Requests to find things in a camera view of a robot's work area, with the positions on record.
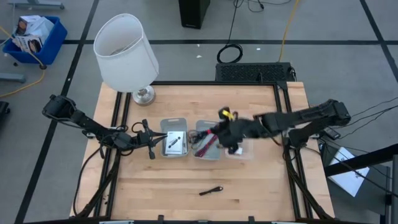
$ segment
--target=black speaker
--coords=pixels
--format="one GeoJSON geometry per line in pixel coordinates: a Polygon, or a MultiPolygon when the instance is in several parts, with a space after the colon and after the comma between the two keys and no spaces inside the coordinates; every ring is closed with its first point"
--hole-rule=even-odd
{"type": "Polygon", "coordinates": [[[178,0],[180,4],[181,25],[200,29],[210,0],[178,0]]]}

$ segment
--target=yellow cable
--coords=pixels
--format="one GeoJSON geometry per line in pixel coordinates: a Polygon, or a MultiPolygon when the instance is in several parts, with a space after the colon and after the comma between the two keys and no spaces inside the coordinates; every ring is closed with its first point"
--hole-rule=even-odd
{"type": "Polygon", "coordinates": [[[292,13],[290,14],[289,21],[287,21],[287,25],[286,25],[285,33],[284,33],[284,38],[282,39],[282,46],[280,46],[280,54],[279,54],[279,60],[278,60],[278,62],[280,62],[280,60],[282,60],[282,56],[283,56],[283,54],[284,54],[284,45],[285,45],[286,34],[287,34],[288,29],[289,29],[289,25],[290,25],[290,23],[291,23],[292,20],[293,20],[294,13],[295,13],[295,11],[296,11],[297,5],[299,4],[299,1],[300,1],[300,0],[296,0],[296,2],[294,3],[293,11],[292,11],[292,13]]]}
{"type": "MultiPolygon", "coordinates": [[[[12,40],[14,40],[14,38],[11,36],[11,34],[9,34],[3,27],[0,26],[0,29],[1,29],[9,38],[11,38],[12,40]]],[[[35,58],[36,61],[38,61],[38,63],[39,63],[42,67],[44,67],[44,64],[43,64],[34,54],[32,54],[32,52],[28,51],[28,53],[29,53],[33,58],[35,58]]],[[[26,86],[24,86],[24,87],[22,87],[22,88],[19,88],[19,89],[15,90],[15,91],[12,91],[12,92],[10,92],[10,93],[6,93],[6,94],[3,94],[3,95],[0,95],[0,98],[5,97],[5,96],[12,95],[12,94],[17,93],[17,92],[19,92],[19,91],[21,91],[21,90],[25,90],[26,88],[29,88],[29,87],[31,87],[31,86],[33,86],[33,85],[36,85],[36,84],[38,84],[39,82],[41,82],[41,81],[43,80],[44,76],[45,76],[45,70],[43,70],[42,76],[41,76],[41,77],[39,78],[39,80],[37,80],[36,82],[33,82],[33,83],[29,84],[29,85],[26,85],[26,86]]]]}

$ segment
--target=table lamp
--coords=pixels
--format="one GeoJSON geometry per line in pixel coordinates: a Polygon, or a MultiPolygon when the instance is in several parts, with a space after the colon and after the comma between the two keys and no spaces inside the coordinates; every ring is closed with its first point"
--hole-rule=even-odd
{"type": "Polygon", "coordinates": [[[159,64],[136,17],[120,14],[109,20],[95,37],[94,53],[109,87],[132,92],[141,106],[155,100],[155,91],[149,85],[159,74],[159,64]]]}

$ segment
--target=yellow object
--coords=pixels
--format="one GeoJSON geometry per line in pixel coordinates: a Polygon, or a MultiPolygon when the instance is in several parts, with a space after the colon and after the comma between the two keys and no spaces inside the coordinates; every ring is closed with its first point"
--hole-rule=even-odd
{"type": "MultiPolygon", "coordinates": [[[[11,34],[9,34],[3,27],[0,26],[0,29],[1,29],[9,38],[11,38],[12,40],[14,40],[14,38],[11,36],[11,34]]],[[[42,63],[34,54],[32,54],[30,51],[28,51],[28,53],[29,53],[33,58],[35,58],[36,61],[38,61],[38,63],[39,63],[42,67],[44,67],[43,63],[42,63]]],[[[39,78],[39,80],[37,80],[36,82],[33,82],[33,83],[31,83],[31,84],[29,84],[29,85],[26,85],[26,86],[23,86],[22,88],[19,88],[19,89],[15,90],[15,91],[12,91],[12,92],[10,92],[10,93],[6,93],[6,94],[3,94],[3,95],[0,95],[0,98],[5,97],[5,96],[12,95],[12,94],[17,93],[17,92],[19,92],[19,91],[21,91],[21,90],[25,90],[26,88],[29,88],[29,87],[31,87],[32,85],[36,85],[36,84],[38,84],[39,82],[41,82],[41,81],[43,80],[44,76],[45,76],[45,70],[43,70],[42,76],[41,76],[41,77],[39,78]]]]}
{"type": "Polygon", "coordinates": [[[292,23],[292,20],[293,20],[293,17],[294,17],[294,13],[296,12],[296,8],[297,8],[297,5],[299,4],[299,1],[300,0],[296,0],[296,2],[294,3],[293,11],[290,14],[289,21],[287,21],[287,25],[286,25],[286,29],[285,29],[285,33],[284,33],[284,38],[282,39],[282,46],[280,47],[280,54],[279,54],[278,62],[280,62],[280,60],[282,60],[282,56],[284,54],[284,45],[285,45],[286,34],[287,34],[288,29],[289,29],[290,23],[292,23]]]}
{"type": "Polygon", "coordinates": [[[228,112],[226,110],[223,110],[223,115],[229,117],[229,119],[231,119],[231,120],[234,119],[234,116],[230,112],[228,112]]]}

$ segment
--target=black metal frame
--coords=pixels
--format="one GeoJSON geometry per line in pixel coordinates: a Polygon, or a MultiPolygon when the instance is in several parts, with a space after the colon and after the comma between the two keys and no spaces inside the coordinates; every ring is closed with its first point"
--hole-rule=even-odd
{"type": "MultiPolygon", "coordinates": [[[[214,85],[214,86],[247,86],[247,85],[254,85],[254,86],[272,86],[274,89],[274,94],[275,94],[275,103],[277,107],[278,112],[282,112],[282,104],[280,100],[280,95],[279,95],[279,89],[282,89],[283,94],[284,94],[284,100],[285,100],[285,105],[287,108],[287,111],[290,112],[292,111],[292,107],[290,104],[290,98],[289,98],[289,92],[287,88],[287,83],[286,82],[277,82],[277,83],[256,83],[256,82],[195,82],[195,81],[182,81],[182,82],[154,82],[152,85],[214,85]]],[[[122,121],[121,125],[126,125],[127,122],[127,116],[129,112],[129,104],[131,100],[131,94],[128,93],[126,95],[126,100],[124,102],[124,109],[123,109],[123,116],[122,116],[122,121]]],[[[118,117],[118,111],[120,107],[120,101],[121,101],[121,93],[118,93],[116,95],[116,102],[114,106],[114,112],[113,112],[113,118],[112,118],[112,125],[116,125],[117,123],[117,117],[118,117]]],[[[304,183],[304,186],[307,186],[305,183],[305,174],[304,174],[304,169],[303,169],[303,164],[302,164],[302,158],[300,155],[300,151],[296,150],[294,152],[296,155],[296,165],[297,165],[297,170],[300,176],[301,181],[304,183]]],[[[117,157],[120,157],[121,155],[119,153],[116,153],[115,155],[115,161],[119,161],[117,157]]],[[[286,163],[290,161],[290,154],[286,155],[286,163]]],[[[109,162],[111,160],[111,149],[106,150],[105,154],[105,159],[104,159],[104,164],[103,164],[103,169],[101,173],[101,180],[100,183],[103,183],[104,177],[108,173],[109,169],[109,162]]],[[[114,195],[116,191],[116,182],[117,182],[118,176],[115,175],[115,178],[111,181],[110,184],[110,190],[109,190],[109,197],[108,197],[108,203],[106,205],[106,215],[104,217],[100,216],[100,210],[101,210],[101,200],[98,202],[98,204],[95,207],[95,212],[94,216],[90,218],[71,218],[68,220],[52,220],[52,221],[46,221],[46,222],[36,222],[36,224],[39,223],[98,223],[98,222],[103,222],[103,221],[110,221],[111,220],[111,214],[112,214],[112,207],[113,207],[113,202],[114,202],[114,195]]],[[[319,220],[319,219],[313,219],[312,216],[312,209],[307,201],[307,199],[303,198],[304,205],[305,205],[305,213],[306,213],[306,218],[301,217],[300,213],[300,206],[299,206],[299,198],[297,196],[297,189],[296,189],[296,184],[293,181],[293,179],[289,176],[289,185],[290,185],[290,194],[292,196],[292,205],[293,205],[293,210],[294,210],[294,216],[295,216],[295,221],[296,222],[307,222],[307,223],[350,223],[354,224],[353,222],[343,222],[343,221],[336,221],[336,220],[319,220]]],[[[256,222],[254,217],[248,217],[248,222],[250,224],[252,223],[272,223],[272,222],[256,222]]],[[[193,223],[193,221],[164,221],[164,216],[159,215],[158,220],[134,220],[134,223],[193,223]]],[[[212,222],[212,223],[247,223],[247,222],[212,222]]]]}

